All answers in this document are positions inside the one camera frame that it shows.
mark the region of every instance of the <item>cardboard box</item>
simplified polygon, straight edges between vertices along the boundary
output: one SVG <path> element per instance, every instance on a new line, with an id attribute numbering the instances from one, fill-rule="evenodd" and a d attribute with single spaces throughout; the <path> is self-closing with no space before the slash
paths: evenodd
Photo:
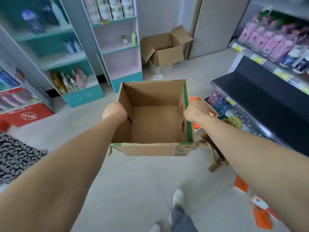
<path id="1" fill-rule="evenodd" d="M 127 156 L 186 156 L 195 147 L 194 128 L 183 115 L 187 80 L 122 83 L 118 101 L 128 116 L 116 130 L 112 149 Z"/>
<path id="2" fill-rule="evenodd" d="M 140 41 L 141 56 L 155 66 L 168 66 L 181 62 L 183 58 L 183 44 L 192 41 L 182 25 L 175 28 L 171 33 L 163 33 L 144 37 Z"/>

